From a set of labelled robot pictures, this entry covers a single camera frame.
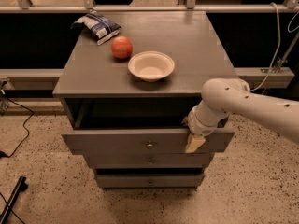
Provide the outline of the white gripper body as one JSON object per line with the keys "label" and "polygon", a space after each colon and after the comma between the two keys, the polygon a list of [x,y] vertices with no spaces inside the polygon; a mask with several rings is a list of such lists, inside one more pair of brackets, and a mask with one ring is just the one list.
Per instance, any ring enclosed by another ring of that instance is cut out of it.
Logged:
{"label": "white gripper body", "polygon": [[215,110],[201,101],[188,114],[188,127],[195,135],[209,136],[218,127],[218,123],[228,116],[228,113]]}

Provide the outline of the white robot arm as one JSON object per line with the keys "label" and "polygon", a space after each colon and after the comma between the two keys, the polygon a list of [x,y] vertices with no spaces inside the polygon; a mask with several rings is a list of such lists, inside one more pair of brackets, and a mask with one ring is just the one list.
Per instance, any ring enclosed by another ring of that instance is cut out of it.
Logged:
{"label": "white robot arm", "polygon": [[235,113],[272,132],[299,143],[299,102],[250,91],[242,79],[213,78],[201,90],[202,100],[189,112],[186,153],[194,153],[216,129],[220,120]]}

